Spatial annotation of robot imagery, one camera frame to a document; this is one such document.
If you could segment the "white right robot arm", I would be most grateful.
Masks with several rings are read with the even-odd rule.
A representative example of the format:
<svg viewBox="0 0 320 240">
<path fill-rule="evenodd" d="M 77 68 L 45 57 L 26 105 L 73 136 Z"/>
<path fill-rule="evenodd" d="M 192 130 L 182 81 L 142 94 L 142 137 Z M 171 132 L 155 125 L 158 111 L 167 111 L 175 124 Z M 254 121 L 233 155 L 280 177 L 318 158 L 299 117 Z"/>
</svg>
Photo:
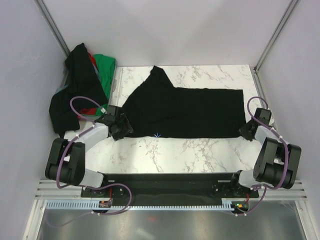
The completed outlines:
<svg viewBox="0 0 320 240">
<path fill-rule="evenodd" d="M 279 183 L 284 189 L 291 189 L 295 183 L 302 149 L 288 142 L 283 143 L 261 123 L 270 123 L 272 113 L 257 108 L 254 117 L 239 129 L 240 135 L 249 141 L 261 143 L 261 150 L 252 170 L 239 170 L 235 181 L 229 184 L 229 191 L 235 197 L 242 196 L 247 188 L 269 185 L 275 188 Z"/>
</svg>

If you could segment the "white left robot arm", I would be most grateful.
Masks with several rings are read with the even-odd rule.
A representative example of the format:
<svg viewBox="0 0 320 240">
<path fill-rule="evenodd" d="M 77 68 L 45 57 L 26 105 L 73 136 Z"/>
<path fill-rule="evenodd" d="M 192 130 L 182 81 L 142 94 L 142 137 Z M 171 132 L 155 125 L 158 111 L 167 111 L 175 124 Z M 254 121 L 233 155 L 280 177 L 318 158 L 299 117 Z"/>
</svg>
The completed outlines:
<svg viewBox="0 0 320 240">
<path fill-rule="evenodd" d="M 86 168 L 86 152 L 107 138 L 117 141 L 132 132 L 123 109 L 108 106 L 106 113 L 96 119 L 92 127 L 71 140 L 56 138 L 52 142 L 45 177 L 59 183 L 61 188 L 62 184 L 89 187 L 99 197 L 106 196 L 110 185 L 103 180 L 103 173 Z"/>
</svg>

